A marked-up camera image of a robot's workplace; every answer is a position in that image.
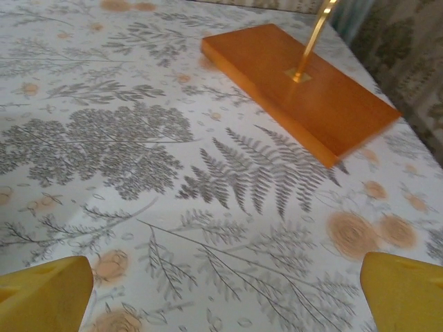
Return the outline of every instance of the wooden base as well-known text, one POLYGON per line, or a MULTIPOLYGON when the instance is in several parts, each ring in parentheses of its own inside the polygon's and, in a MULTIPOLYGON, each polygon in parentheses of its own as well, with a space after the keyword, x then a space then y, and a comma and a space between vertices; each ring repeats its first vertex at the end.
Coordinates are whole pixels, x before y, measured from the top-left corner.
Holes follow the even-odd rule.
POLYGON ((326 167, 379 134, 400 112, 316 54, 301 83, 304 46, 274 24, 203 38, 202 52, 326 167))

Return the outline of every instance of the curtain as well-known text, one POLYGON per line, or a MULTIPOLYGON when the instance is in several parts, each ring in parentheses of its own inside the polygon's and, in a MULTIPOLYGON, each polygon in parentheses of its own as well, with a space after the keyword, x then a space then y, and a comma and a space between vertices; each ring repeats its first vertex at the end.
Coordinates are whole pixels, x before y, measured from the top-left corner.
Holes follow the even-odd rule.
POLYGON ((346 44, 354 39, 373 3, 374 0, 340 0, 336 5, 329 21, 346 44))
POLYGON ((375 0, 351 49, 443 165, 443 0, 375 0))

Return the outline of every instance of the gold metal rod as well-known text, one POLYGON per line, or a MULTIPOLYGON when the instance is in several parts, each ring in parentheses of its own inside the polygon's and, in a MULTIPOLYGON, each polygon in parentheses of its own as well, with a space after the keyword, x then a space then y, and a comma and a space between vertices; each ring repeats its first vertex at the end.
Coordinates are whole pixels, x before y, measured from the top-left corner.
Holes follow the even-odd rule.
POLYGON ((327 20, 327 17, 329 16, 330 12, 332 11, 332 8, 335 6, 335 4, 338 2, 338 0, 325 0, 320 7, 320 11, 318 12, 316 24, 314 26, 314 30, 312 31, 311 37, 309 38, 309 41, 305 47, 305 50, 303 51, 302 57, 300 59, 297 71, 293 77, 293 80, 297 83, 299 83, 302 80, 303 73, 305 72, 305 68, 307 65, 307 62, 309 60, 309 56, 312 53, 312 50, 314 49, 314 46, 316 45, 316 42, 318 40, 318 36, 321 33, 321 30, 325 26, 325 22, 327 20))

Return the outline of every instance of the lamp base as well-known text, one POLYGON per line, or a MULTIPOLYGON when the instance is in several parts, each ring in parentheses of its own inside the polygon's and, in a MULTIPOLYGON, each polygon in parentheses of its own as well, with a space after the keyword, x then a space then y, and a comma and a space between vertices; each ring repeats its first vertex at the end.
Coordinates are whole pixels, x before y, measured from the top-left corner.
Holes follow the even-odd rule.
POLYGON ((304 46, 274 24, 203 38, 204 55, 326 167, 400 117, 316 54, 300 83, 292 74, 304 46))

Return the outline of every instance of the floral tablecloth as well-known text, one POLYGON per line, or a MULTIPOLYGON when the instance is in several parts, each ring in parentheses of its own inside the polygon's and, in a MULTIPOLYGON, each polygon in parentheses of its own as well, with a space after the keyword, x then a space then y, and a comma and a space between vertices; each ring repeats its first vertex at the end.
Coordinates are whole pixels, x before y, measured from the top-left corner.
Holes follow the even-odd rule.
MULTIPOLYGON (((87 256, 82 331, 375 331, 362 258, 443 264, 442 170, 403 120, 325 169, 199 50, 313 19, 3 0, 0 272, 87 256)), ((316 51, 386 99, 331 28, 316 51)))

